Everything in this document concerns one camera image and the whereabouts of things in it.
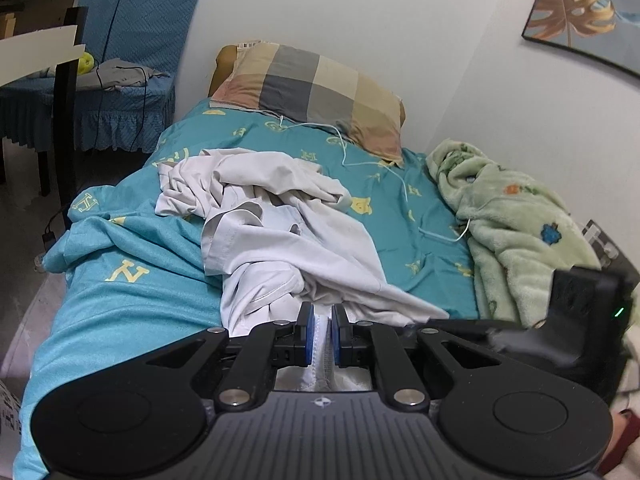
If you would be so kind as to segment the person right hand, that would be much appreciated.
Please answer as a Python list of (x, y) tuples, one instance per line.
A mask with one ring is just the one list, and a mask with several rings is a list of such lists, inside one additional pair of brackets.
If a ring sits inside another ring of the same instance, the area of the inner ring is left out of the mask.
[(605, 479), (639, 480), (639, 416), (633, 410), (612, 414), (613, 433), (598, 473)]

